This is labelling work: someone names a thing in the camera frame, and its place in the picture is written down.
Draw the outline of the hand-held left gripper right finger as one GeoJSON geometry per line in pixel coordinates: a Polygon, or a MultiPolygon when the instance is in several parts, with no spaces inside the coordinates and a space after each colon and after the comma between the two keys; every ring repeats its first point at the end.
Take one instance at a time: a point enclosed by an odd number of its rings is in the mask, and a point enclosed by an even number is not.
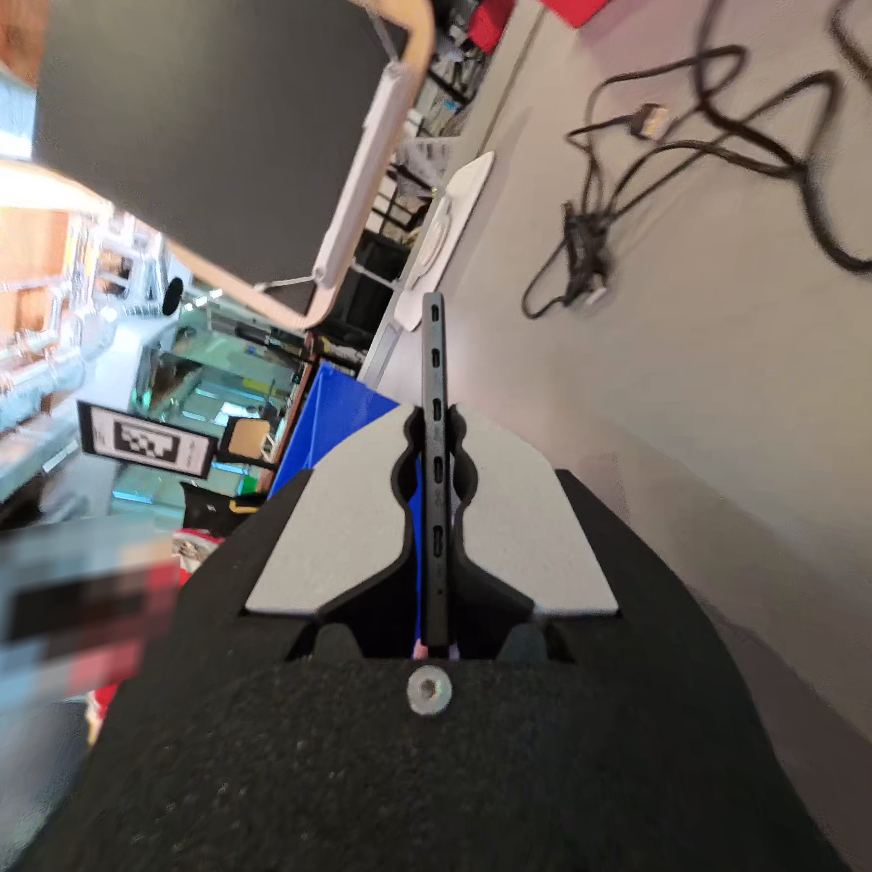
{"type": "Polygon", "coordinates": [[[619,604],[555,469],[521,437],[451,408],[455,644],[495,658],[532,624],[612,619],[619,604]]]}

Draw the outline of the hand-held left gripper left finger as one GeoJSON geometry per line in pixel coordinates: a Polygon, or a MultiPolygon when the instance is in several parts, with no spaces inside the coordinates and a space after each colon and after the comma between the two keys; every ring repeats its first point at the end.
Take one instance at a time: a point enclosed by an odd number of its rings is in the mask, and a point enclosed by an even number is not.
{"type": "Polygon", "coordinates": [[[417,639],[418,408],[395,406],[319,460],[245,603],[245,616],[346,626],[364,656],[417,639]]]}

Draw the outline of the dark grey usb hub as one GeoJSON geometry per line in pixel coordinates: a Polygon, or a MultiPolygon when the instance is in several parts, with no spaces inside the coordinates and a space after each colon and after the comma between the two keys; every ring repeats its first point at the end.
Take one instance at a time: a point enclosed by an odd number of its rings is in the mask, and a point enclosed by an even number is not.
{"type": "Polygon", "coordinates": [[[449,598],[451,512],[450,461],[446,436],[447,381],[445,307],[440,292],[422,298],[421,321],[422,556],[421,641],[434,659],[452,645],[449,598]]]}

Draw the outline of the blue plastic bin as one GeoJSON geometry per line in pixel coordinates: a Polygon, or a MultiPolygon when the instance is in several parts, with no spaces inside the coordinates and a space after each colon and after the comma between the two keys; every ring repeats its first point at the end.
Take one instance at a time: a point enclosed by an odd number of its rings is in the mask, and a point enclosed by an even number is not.
{"type": "MultiPolygon", "coordinates": [[[[315,378],[302,416],[280,466],[271,497],[283,495],[286,489],[294,504],[308,471],[333,447],[349,435],[376,420],[398,404],[383,397],[331,367],[322,368],[315,378]]],[[[423,447],[423,412],[418,408],[418,456],[416,462],[417,485],[409,506],[413,516],[417,547],[418,621],[417,639],[420,637],[420,551],[422,527],[422,500],[420,486],[420,453],[423,447]]],[[[399,658],[409,656],[365,656],[367,658],[399,658]]]]}

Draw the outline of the black jacket yellow stripe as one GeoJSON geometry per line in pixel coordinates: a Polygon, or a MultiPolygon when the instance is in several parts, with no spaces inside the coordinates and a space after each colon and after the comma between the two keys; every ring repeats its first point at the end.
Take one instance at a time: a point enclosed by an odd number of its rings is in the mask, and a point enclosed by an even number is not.
{"type": "Polygon", "coordinates": [[[265,493],[227,496],[190,482],[180,483],[184,496],[181,528],[226,538],[267,501],[265,493]]]}

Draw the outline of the marker sign on stand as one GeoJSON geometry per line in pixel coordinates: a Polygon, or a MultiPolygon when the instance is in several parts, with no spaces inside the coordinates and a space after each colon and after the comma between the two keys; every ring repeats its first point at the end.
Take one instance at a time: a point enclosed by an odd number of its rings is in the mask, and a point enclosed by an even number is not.
{"type": "Polygon", "coordinates": [[[78,400],[84,453],[203,481],[212,470],[217,441],[209,435],[140,419],[78,400]]]}

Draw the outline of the wood-framed black board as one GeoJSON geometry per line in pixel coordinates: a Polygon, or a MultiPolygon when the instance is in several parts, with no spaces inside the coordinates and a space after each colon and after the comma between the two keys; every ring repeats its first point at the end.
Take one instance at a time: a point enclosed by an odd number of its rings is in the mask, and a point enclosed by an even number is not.
{"type": "Polygon", "coordinates": [[[430,2],[2,2],[32,158],[288,331],[334,309],[434,50],[430,2]]]}

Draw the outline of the small red crate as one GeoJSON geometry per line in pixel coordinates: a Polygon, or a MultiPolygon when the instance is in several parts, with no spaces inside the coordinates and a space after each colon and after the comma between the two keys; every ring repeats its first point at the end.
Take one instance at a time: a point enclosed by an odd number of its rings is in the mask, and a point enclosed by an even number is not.
{"type": "Polygon", "coordinates": [[[487,56],[496,50],[515,9],[516,1],[479,1],[472,12],[466,35],[487,56]]]}

